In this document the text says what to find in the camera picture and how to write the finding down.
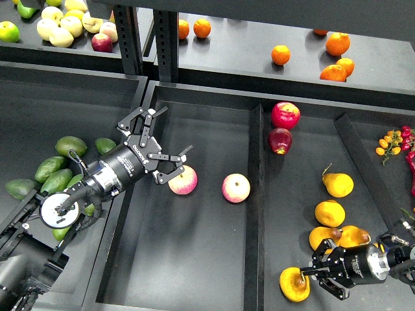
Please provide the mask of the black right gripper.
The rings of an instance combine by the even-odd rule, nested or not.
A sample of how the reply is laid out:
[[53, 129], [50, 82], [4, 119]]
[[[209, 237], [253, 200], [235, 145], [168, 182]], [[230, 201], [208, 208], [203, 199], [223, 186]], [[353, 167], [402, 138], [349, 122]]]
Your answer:
[[350, 296], [345, 287], [382, 283], [388, 272], [387, 255], [376, 246], [342, 248], [331, 238], [323, 239], [309, 266], [300, 268], [303, 279], [306, 276], [321, 279], [320, 287], [341, 301]]

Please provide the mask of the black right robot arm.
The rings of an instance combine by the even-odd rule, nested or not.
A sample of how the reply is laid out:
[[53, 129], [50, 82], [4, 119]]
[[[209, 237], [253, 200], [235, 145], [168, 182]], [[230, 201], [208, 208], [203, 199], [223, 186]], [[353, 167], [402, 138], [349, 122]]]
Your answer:
[[300, 268], [335, 296], [345, 300], [349, 289], [381, 284], [387, 277], [414, 289], [414, 220], [403, 216], [393, 231], [379, 235], [372, 243], [345, 248], [326, 238], [312, 254], [308, 267]]

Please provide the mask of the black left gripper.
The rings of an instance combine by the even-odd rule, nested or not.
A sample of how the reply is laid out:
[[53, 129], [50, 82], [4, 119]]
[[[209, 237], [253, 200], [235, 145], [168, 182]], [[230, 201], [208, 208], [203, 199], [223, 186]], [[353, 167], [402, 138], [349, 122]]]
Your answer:
[[[128, 114], [117, 124], [117, 129], [126, 141], [105, 153], [99, 160], [99, 185], [104, 192], [115, 187], [119, 192], [151, 172], [156, 184], [166, 184], [184, 172], [187, 153], [193, 149], [189, 145], [178, 155], [161, 153], [161, 146], [150, 134], [155, 118], [168, 110], [144, 110], [141, 106]], [[138, 119], [139, 129], [134, 133], [133, 124]]]

